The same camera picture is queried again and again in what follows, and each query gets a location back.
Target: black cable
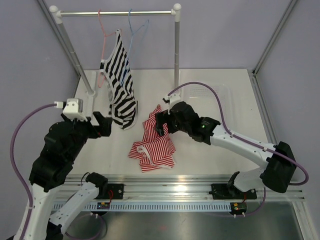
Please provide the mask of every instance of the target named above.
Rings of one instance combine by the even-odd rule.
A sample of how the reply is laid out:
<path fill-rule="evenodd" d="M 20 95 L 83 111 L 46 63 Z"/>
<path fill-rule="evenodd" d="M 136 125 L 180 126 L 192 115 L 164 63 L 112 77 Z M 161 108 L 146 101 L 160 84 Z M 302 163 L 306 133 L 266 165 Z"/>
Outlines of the black cable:
<path fill-rule="evenodd" d="M 85 177 L 87 174 L 90 174 L 90 172 L 87 171 L 87 172 L 82 176 L 82 178 L 81 178 L 81 186 L 82 186 L 82 180 L 84 179 L 84 177 Z"/>

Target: wall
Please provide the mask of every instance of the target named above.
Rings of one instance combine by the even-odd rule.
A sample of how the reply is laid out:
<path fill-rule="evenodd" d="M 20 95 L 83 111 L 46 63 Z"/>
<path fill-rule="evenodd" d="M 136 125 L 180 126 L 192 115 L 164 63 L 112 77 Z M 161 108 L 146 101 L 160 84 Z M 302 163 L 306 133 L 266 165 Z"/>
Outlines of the wall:
<path fill-rule="evenodd" d="M 7 239 L 18 230 L 27 204 L 10 164 L 12 134 L 35 108 L 72 97 L 77 78 L 35 0 L 1 0 L 0 33 L 0 238 Z M 60 113 L 44 110 L 17 136 L 16 163 L 26 180 Z"/>
<path fill-rule="evenodd" d="M 257 80 L 278 139 L 288 142 L 310 174 L 303 187 L 315 227 L 320 226 L 320 2 L 297 3 Z"/>
<path fill-rule="evenodd" d="M 46 0 L 66 12 L 153 11 L 170 10 L 176 2 L 182 5 L 180 24 L 181 68 L 244 68 L 257 64 L 274 29 L 290 0 Z M 137 29 L 150 19 L 142 43 L 136 35 L 130 59 L 136 69 L 172 69 L 174 66 L 174 19 L 170 16 L 133 16 Z M 85 69 L 100 66 L 103 34 L 98 17 L 63 19 L 70 39 Z M 125 16 L 103 16 L 107 33 L 122 28 L 128 48 L 130 30 Z M 107 58 L 115 38 L 107 39 Z"/>

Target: perforated metal strip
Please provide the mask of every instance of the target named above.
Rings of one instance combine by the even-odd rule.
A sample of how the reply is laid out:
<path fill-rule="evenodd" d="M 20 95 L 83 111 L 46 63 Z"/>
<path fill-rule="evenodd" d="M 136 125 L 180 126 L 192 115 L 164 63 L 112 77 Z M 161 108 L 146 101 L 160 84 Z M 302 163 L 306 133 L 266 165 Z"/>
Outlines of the perforated metal strip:
<path fill-rule="evenodd" d="M 65 201 L 55 201 L 52 211 L 58 211 Z M 230 212 L 229 202 L 112 202 L 110 209 L 98 209 L 98 202 L 88 203 L 83 211 L 90 212 Z"/>

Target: clothes rack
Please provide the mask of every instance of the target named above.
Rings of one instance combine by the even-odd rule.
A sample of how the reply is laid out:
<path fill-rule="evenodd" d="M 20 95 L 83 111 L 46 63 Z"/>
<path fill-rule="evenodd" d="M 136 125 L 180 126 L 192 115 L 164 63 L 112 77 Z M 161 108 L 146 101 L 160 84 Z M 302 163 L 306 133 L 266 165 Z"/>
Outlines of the clothes rack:
<path fill-rule="evenodd" d="M 90 117 L 93 112 L 94 102 L 96 97 L 96 74 L 94 73 L 89 79 L 84 71 L 83 66 L 80 63 L 80 60 L 76 54 L 76 51 L 71 43 L 71 40 L 68 36 L 67 30 L 63 23 L 64 17 L 94 17 L 98 16 L 98 12 L 67 12 L 61 11 L 56 6 L 50 6 L 50 12 L 58 26 L 58 29 L 61 33 L 63 41 L 66 44 L 68 51 L 71 54 L 73 61 L 80 73 L 80 76 L 84 82 L 84 85 L 87 90 L 87 108 L 84 110 L 84 113 L 87 117 Z M 104 11 L 100 12 L 100 16 L 128 16 L 128 11 Z M 181 16 L 181 5 L 176 3 L 173 6 L 173 9 L 168 11 L 131 11 L 131 16 L 153 16 L 160 15 L 174 16 L 174 87 L 179 85 L 179 42 L 180 42 L 180 16 Z"/>

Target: clothing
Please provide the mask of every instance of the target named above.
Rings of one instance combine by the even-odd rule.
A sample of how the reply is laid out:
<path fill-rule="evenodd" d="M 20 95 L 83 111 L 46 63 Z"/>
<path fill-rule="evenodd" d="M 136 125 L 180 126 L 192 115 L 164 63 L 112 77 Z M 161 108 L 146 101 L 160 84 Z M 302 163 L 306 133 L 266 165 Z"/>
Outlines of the clothing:
<path fill-rule="evenodd" d="M 161 106 L 150 113 L 149 118 L 143 122 L 144 134 L 142 141 L 134 142 L 128 157 L 138 159 L 142 172 L 155 169 L 171 169 L 175 166 L 172 154 L 176 148 L 168 133 L 167 124 L 163 125 L 164 136 L 156 132 L 156 113 L 160 113 Z"/>
<path fill-rule="evenodd" d="M 109 114 L 123 130 L 133 127 L 138 116 L 138 102 L 134 97 L 129 59 L 121 38 L 116 31 L 116 43 L 107 60 L 101 60 L 100 71 L 106 78 Z"/>

